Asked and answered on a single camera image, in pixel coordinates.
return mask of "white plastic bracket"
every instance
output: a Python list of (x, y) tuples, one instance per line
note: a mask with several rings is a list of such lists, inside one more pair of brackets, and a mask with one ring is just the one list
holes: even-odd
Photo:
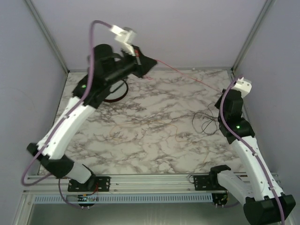
[(135, 56), (135, 51), (131, 43), (136, 36), (136, 32), (131, 28), (125, 27), (122, 29), (116, 25), (113, 25), (110, 31), (116, 34), (115, 40), (121, 43), (123, 50)]
[[(60, 118), (56, 121), (52, 129), (46, 134), (46, 136), (40, 140), (38, 145), (38, 150), (40, 150), (45, 144), (49, 134), (52, 132), (53, 128), (57, 125), (58, 121), (60, 121), (63, 117), (65, 117), (66, 113), (79, 101), (78, 97), (70, 98), (67, 107), (64, 112), (60, 116)], [(87, 105), (79, 105), (66, 119), (63, 121), (61, 126), (55, 132), (51, 141), (48, 143), (45, 150), (42, 154), (48, 155), (49, 159), (60, 159), (64, 155), (66, 148), (82, 125), (82, 123), (95, 111), (96, 109)]]
[(246, 197), (254, 197), (251, 186), (245, 184), (231, 170), (225, 170), (218, 173), (217, 180), (219, 185), (229, 190), (241, 205), (246, 203)]
[(276, 191), (276, 194), (278, 196), (281, 196), (281, 193), (283, 193), (282, 188), (276, 183), (275, 179), (273, 178), (272, 174), (269, 171), (268, 166), (266, 165), (260, 151), (257, 145), (257, 140), (255, 137), (247, 136), (242, 138), (244, 141), (246, 141), (254, 150), (255, 154), (252, 154), (250, 149), (244, 145), (241, 141), (235, 140), (232, 143), (233, 149), (236, 150), (238, 153), (245, 169), (247, 172), (247, 175), (249, 177), (253, 195), (256, 201), (264, 200), (265, 196), (268, 196), (269, 198), (274, 198), (274, 195), (272, 193), (272, 190), (270, 190), (270, 185), (267, 181), (267, 178), (263, 172), (263, 169), (261, 168), (260, 164), (258, 163), (256, 159), (256, 155), (261, 159), (263, 166), (265, 167), (268, 176), (271, 179), (272, 185), (274, 186), (274, 190)]
[(244, 98), (252, 89), (251, 82), (249, 80), (244, 79), (243, 77), (241, 79), (238, 79), (235, 83), (232, 90), (239, 90), (242, 93), (242, 98)]

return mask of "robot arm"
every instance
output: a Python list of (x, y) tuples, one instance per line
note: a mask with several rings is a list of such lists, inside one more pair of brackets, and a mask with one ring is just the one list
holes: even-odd
[(76, 180), (86, 187), (86, 191), (94, 188), (95, 175), (85, 165), (74, 162), (65, 155), (70, 140), (82, 123), (94, 113), (104, 99), (123, 85), (122, 83), (116, 87), (117, 82), (125, 80), (130, 74), (142, 78), (157, 64), (154, 59), (144, 56), (139, 47), (130, 45), (135, 34), (131, 29), (118, 28), (117, 30), (118, 32), (115, 32), (117, 34), (116, 40), (122, 43), (123, 56), (113, 53), (113, 49), (109, 45), (97, 45), (94, 48), (93, 82), (88, 96), (71, 114), (67, 114), (84, 94), (88, 81), (88, 75), (86, 75), (73, 90), (73, 97), (70, 98), (64, 112), (48, 134), (38, 143), (31, 143), (27, 147), (27, 150), (35, 156), (45, 145), (54, 127), (64, 118), (45, 150), (37, 159), (46, 170), (57, 178), (66, 176)]
[[(259, 151), (250, 123), (241, 117), (243, 98), (250, 91), (251, 83), (244, 80), (244, 78), (238, 79), (235, 86), (229, 90), (225, 97), (223, 113), (224, 119), (230, 129), (246, 141), (255, 150), (255, 153), (229, 132), (220, 114), (218, 121), (222, 134), (238, 153), (246, 169), (251, 186), (243, 183), (226, 166), (223, 167), (224, 169), (217, 171), (217, 182), (229, 190), (243, 205), (245, 216), (251, 225), (271, 224), (281, 220), (274, 193), (276, 193), (281, 202), (285, 218), (287, 218), (294, 208), (295, 200), (292, 195), (285, 195), (282, 188), (276, 183)], [(222, 98), (223, 96), (215, 104), (217, 109), (221, 107)], [(268, 182), (266, 174), (270, 178), (271, 184)]]

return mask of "black mounting plate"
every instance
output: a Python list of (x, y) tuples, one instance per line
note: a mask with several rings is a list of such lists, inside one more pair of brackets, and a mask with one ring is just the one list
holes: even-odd
[(213, 185), (209, 175), (194, 175), (195, 191), (226, 191), (226, 188), (220, 185)]
[[(108, 192), (111, 184), (111, 177), (95, 177), (95, 184), (98, 186), (98, 192)], [(93, 192), (95, 191), (95, 186), (90, 190), (87, 190), (86, 184), (81, 184), (76, 180), (71, 179), (69, 186), (67, 188), (68, 192)]]

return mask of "metal frame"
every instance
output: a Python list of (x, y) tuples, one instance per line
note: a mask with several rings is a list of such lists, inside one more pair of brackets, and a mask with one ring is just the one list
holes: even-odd
[(35, 6), (34, 6), (34, 4), (32, 3), (31, 0), (24, 0), (24, 2), (27, 5), (27, 7), (28, 7), (29, 11), (31, 12), (31, 14), (33, 15), (35, 21), (37, 22), (38, 27), (41, 29), (45, 39), (47, 40), (50, 48), (53, 50), (56, 58), (60, 62), (61, 67), (63, 68), (65, 73), (68, 75), (69, 70), (67, 68), (67, 64), (66, 64), (62, 54), (60, 53), (60, 50), (59, 50), (58, 46), (56, 45), (53, 37), (51, 36), (48, 28), (46, 27), (42, 17), (40, 16), (39, 12), (35, 8)]
[(268, 12), (270, 11), (271, 7), (274, 5), (276, 0), (266, 0), (261, 12), (259, 13), (253, 27), (251, 28), (251, 31), (244, 43), (244, 45), (242, 46), (242, 49), (240, 50), (240, 53), (237, 57), (237, 59), (234, 62), (234, 65), (232, 67), (232, 72), (233, 74), (235, 73), (235, 71), (237, 70), (237, 68), (239, 67), (239, 65), (241, 64), (241, 62), (243, 61), (249, 47), (252, 45), (254, 38), (256, 37), (260, 27), (262, 26), (262, 23), (264, 21), (264, 19), (266, 18)]
[[(190, 175), (208, 175), (208, 173), (193, 174), (145, 174), (145, 175), (107, 175), (111, 177), (110, 192), (99, 192), (99, 195), (117, 194), (205, 194), (224, 193), (224, 191), (195, 191), (194, 184), (188, 179)], [(235, 173), (245, 184), (250, 185), (246, 173)], [(278, 175), (272, 174), (280, 184)], [(29, 176), (27, 182), (33, 182), (42, 176)], [(64, 196), (87, 194), (83, 192), (68, 192), (68, 179), (61, 180), (61, 190)], [(37, 196), (53, 196), (59, 194), (58, 179), (51, 176), (32, 186), (25, 187), (22, 195), (14, 225), (26, 225)]]

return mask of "red wire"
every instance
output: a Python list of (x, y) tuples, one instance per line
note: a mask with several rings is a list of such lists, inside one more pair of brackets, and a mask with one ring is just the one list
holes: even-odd
[(181, 75), (187, 76), (188, 78), (190, 78), (190, 79), (192, 79), (192, 80), (194, 80), (194, 81), (197, 81), (197, 82), (199, 82), (199, 83), (201, 83), (201, 84), (204, 84), (205, 86), (207, 86), (207, 87), (209, 87), (209, 88), (211, 88), (211, 89), (213, 89), (213, 90), (215, 90), (215, 91), (221, 93), (220, 90), (217, 90), (217, 89), (215, 89), (215, 88), (209, 86), (208, 84), (204, 83), (203, 81), (199, 81), (199, 80), (197, 80), (197, 79), (195, 79), (195, 78), (192, 78), (191, 76), (189, 76), (189, 75), (187, 75), (187, 74), (184, 74), (183, 72), (179, 71), (178, 69), (175, 69), (174, 67), (169, 66), (168, 64), (166, 64), (165, 62), (163, 62), (163, 61), (161, 61), (161, 60), (156, 60), (156, 61), (157, 61), (157, 62), (160, 62), (160, 63), (162, 63), (162, 64), (165, 64), (167, 67), (169, 67), (169, 68), (171, 68), (171, 69), (177, 71), (177, 72), (180, 73)]
[(95, 188), (94, 192), (92, 194), (90, 194), (90, 195), (95, 194), (97, 191), (98, 191), (98, 184), (96, 184), (96, 188)]

